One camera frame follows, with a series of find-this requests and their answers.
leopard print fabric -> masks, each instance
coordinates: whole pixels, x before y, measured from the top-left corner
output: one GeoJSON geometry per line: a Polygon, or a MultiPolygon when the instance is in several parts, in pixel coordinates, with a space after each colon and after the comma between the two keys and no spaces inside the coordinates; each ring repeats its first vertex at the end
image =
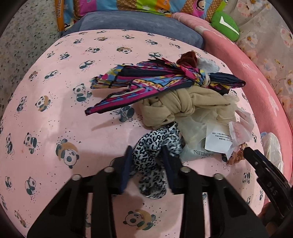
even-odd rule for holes
{"type": "Polygon", "coordinates": [[[160,161],[160,152],[166,145],[170,155],[179,155],[182,151],[180,131],[176,122],[145,134],[135,145],[133,172],[140,172],[143,177],[139,181],[140,192],[148,198],[162,198],[167,192],[164,167],[160,161]]]}

blue pillow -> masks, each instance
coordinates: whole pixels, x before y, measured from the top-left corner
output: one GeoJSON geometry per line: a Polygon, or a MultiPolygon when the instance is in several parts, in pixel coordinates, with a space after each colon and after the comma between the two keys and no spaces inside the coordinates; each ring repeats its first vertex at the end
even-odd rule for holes
{"type": "Polygon", "coordinates": [[[180,40],[200,49],[205,46],[202,36],[181,22],[173,18],[137,11],[90,12],[62,36],[78,31],[100,29],[138,30],[180,40]]]}

pink bedsheet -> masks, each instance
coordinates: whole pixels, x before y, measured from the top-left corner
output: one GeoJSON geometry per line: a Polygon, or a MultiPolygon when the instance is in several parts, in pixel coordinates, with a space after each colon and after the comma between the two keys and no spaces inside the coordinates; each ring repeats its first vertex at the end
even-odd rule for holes
{"type": "Polygon", "coordinates": [[[212,28],[209,23],[186,13],[171,16],[194,29],[205,39],[205,51],[227,64],[231,72],[246,81],[243,88],[251,105],[260,132],[272,132],[279,139],[284,176],[292,174],[292,128],[274,90],[255,64],[228,38],[212,28]]]}

metal screw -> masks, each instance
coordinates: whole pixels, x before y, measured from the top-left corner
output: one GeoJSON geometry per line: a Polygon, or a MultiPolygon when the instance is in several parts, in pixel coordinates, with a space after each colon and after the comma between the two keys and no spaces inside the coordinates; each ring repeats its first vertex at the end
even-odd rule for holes
{"type": "Polygon", "coordinates": [[[221,175],[221,174],[214,174],[214,178],[215,178],[216,180],[222,180],[222,179],[224,178],[224,176],[221,175]]]}
{"type": "Polygon", "coordinates": [[[114,168],[111,167],[111,166],[108,166],[108,167],[104,168],[104,171],[105,171],[106,173],[112,173],[112,172],[114,171],[114,168]]]}
{"type": "Polygon", "coordinates": [[[74,181],[80,180],[81,179],[81,175],[80,174],[74,174],[71,176],[71,179],[74,181]]]}
{"type": "Polygon", "coordinates": [[[189,173],[190,172],[190,168],[186,167],[186,166],[183,166],[181,167],[181,172],[184,172],[184,173],[189,173]]]}

clothing label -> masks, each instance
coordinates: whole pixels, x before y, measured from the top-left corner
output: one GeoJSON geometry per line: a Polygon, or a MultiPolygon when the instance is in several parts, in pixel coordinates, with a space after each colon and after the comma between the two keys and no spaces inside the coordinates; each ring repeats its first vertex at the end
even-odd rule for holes
{"type": "Polygon", "coordinates": [[[222,124],[207,124],[205,149],[225,154],[232,145],[229,127],[222,124]]]}

